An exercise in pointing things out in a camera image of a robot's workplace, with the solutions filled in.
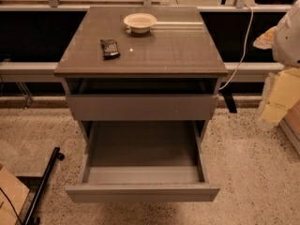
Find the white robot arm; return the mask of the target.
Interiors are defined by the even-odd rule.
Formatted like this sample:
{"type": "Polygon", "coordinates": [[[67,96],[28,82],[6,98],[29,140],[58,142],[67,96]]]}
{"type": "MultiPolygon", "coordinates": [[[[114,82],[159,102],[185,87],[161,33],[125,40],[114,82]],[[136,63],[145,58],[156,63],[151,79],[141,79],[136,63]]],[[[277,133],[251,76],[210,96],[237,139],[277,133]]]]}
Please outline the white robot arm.
{"type": "Polygon", "coordinates": [[[292,5],[277,26],[257,37],[253,46],[271,49],[274,60],[284,66],[266,78],[257,113],[257,126],[271,129],[300,100],[300,1],[292,5]]]}

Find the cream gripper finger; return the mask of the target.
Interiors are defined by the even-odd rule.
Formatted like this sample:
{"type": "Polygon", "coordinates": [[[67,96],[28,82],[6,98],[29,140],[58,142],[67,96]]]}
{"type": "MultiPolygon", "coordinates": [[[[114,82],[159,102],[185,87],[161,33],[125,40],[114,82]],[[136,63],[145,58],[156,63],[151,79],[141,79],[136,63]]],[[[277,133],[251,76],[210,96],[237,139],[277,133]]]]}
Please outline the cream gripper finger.
{"type": "Polygon", "coordinates": [[[300,69],[290,67],[269,73],[262,90],[256,125],[260,129],[276,127],[300,100],[300,69]]]}
{"type": "Polygon", "coordinates": [[[262,50],[271,49],[273,47],[274,36],[276,31],[277,28],[275,26],[271,27],[254,40],[253,46],[262,50]]]}

